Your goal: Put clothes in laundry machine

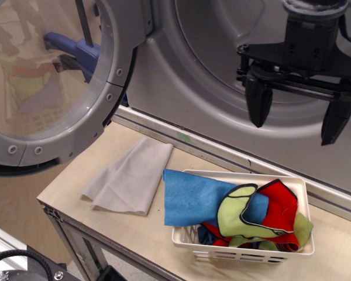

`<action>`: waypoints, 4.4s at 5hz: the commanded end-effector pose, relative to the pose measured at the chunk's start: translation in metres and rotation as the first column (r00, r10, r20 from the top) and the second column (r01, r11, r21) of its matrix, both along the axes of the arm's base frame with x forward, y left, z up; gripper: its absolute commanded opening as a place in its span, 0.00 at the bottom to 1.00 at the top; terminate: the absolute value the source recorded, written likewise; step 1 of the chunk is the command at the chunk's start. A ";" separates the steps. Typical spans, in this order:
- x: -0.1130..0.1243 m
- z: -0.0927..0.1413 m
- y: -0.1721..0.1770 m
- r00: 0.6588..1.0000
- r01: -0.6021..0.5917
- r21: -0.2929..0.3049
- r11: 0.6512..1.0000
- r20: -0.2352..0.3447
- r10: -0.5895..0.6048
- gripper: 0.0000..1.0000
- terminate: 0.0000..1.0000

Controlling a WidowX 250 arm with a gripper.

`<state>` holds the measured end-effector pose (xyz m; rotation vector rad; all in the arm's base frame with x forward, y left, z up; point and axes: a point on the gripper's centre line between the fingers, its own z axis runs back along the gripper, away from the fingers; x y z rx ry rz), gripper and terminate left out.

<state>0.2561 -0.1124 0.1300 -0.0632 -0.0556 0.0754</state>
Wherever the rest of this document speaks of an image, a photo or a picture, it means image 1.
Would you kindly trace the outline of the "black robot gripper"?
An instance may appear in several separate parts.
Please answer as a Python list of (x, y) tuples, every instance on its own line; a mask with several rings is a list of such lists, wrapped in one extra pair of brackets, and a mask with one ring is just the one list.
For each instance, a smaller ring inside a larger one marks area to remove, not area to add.
[(262, 127), (273, 89), (331, 101), (321, 129), (321, 145), (334, 144), (351, 117), (351, 57), (336, 43), (351, 43), (345, 13), (348, 1), (284, 1), (288, 14), (280, 43), (243, 44), (238, 79), (245, 88), (251, 122)]

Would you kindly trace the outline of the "black robot base bottom left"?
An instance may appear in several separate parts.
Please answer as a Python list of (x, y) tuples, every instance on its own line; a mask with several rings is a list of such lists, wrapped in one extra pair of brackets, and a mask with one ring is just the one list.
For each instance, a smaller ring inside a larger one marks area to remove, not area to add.
[(65, 270), (53, 272), (50, 265), (38, 253), (24, 249), (10, 249), (0, 252), (0, 261), (16, 256), (32, 259), (43, 269), (43, 273), (23, 269), (0, 270), (0, 280), (73, 280)]

